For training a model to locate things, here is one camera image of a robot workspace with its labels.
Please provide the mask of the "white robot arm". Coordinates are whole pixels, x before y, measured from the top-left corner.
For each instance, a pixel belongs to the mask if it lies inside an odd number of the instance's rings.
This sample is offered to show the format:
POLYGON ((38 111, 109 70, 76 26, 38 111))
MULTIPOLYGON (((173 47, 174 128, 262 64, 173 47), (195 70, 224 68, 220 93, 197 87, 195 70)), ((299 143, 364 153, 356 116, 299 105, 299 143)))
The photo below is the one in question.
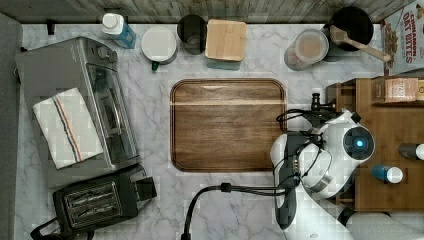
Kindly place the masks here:
POLYGON ((340 194, 374 149, 371 132, 348 110, 310 133, 287 132, 274 141, 275 216, 286 240, 353 240, 311 195, 328 199, 340 194))

